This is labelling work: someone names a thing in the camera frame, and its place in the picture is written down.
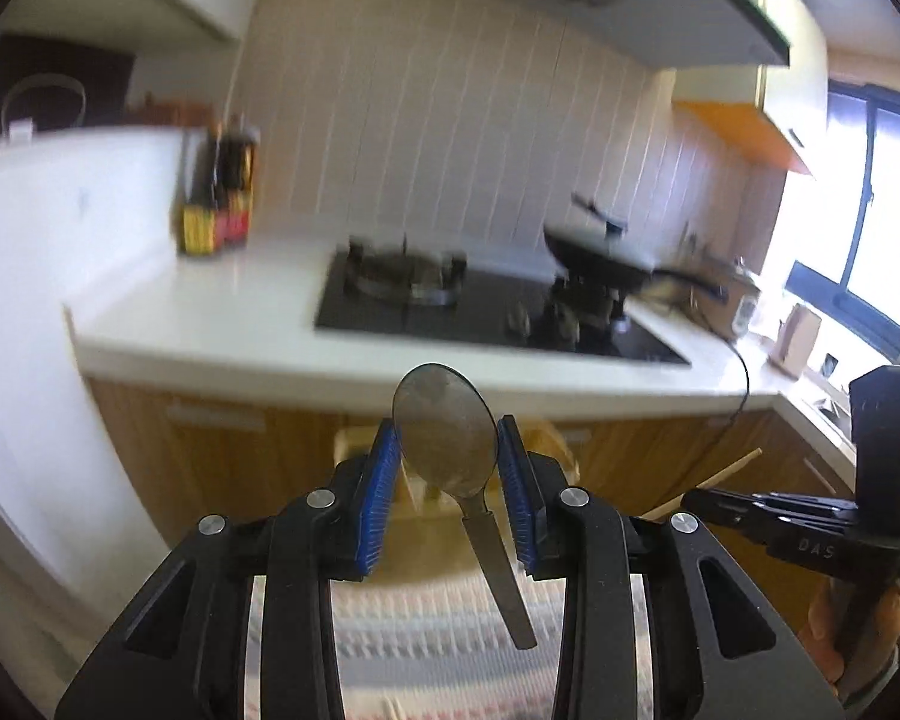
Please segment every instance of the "blue gripper pad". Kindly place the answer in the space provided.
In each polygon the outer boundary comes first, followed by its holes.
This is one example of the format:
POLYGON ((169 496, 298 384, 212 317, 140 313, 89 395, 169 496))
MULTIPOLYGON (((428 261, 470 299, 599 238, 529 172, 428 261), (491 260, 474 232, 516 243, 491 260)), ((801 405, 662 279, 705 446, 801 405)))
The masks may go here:
POLYGON ((529 464, 516 421, 512 416, 505 416, 497 423, 497 469, 504 488, 506 516, 514 535, 517 560, 523 563, 528 574, 533 574, 537 557, 535 529, 522 470, 529 464))
POLYGON ((365 576, 373 570, 384 546, 386 518, 394 499, 394 481, 399 467, 400 445, 394 420, 384 419, 373 440, 361 480, 362 502, 354 562, 365 576))

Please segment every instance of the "spoon handle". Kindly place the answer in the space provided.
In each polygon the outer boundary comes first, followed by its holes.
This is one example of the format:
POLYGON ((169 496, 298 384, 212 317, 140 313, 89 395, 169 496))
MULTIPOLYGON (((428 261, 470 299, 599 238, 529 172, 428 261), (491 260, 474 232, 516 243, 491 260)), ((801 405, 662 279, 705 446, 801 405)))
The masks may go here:
POLYGON ((493 512, 463 517, 463 527, 514 646, 518 650, 532 650, 536 646, 536 635, 493 512))

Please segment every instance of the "window pane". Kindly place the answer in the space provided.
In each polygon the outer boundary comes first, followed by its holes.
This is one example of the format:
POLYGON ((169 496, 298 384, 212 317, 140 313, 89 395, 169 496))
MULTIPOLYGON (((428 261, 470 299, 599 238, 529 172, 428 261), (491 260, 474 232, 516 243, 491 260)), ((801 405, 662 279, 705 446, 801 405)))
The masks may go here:
POLYGON ((839 284, 864 185, 866 103, 831 94, 828 108, 817 180, 791 175, 787 191, 799 191, 806 197, 797 260, 839 284))
POLYGON ((900 325, 900 116, 888 111, 877 113, 871 184, 847 288, 900 325))

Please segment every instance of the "silver bolt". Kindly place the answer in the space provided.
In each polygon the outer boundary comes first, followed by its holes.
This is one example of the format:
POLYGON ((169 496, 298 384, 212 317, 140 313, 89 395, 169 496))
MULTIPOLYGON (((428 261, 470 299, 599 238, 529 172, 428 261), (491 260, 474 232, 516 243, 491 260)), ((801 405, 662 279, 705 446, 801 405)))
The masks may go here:
POLYGON ((223 528, 226 528, 226 519, 219 514, 207 514, 197 525, 197 529, 204 536, 216 536, 223 528))
POLYGON ((333 495, 333 490, 321 488, 320 490, 314 490, 307 496, 307 506, 311 509, 326 509, 328 506, 333 506, 333 502, 336 499, 337 497, 333 495))
POLYGON ((670 518, 670 524, 674 526, 674 530, 681 533, 693 533, 700 526, 697 518, 693 514, 687 512, 677 512, 670 518))
POLYGON ((590 502, 590 496, 586 494, 586 490, 580 488, 564 488, 560 492, 560 499, 567 506, 574 507, 586 506, 590 502))

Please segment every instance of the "black wok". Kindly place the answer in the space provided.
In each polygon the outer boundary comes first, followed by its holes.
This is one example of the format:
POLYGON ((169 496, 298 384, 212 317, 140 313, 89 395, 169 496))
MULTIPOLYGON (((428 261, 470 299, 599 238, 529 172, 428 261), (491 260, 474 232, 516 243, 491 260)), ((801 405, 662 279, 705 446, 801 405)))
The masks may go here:
MULTIPOLYGON (((548 250, 571 276, 618 290, 621 295, 639 292, 650 279, 666 277, 691 284, 722 302, 727 301, 725 288, 695 274, 660 268, 649 252, 624 240, 622 234, 611 232, 610 221, 592 202, 581 201, 576 196, 574 202, 607 223, 607 232, 544 225, 543 240, 548 250)), ((613 225, 616 229, 624 228, 620 223, 613 225)))

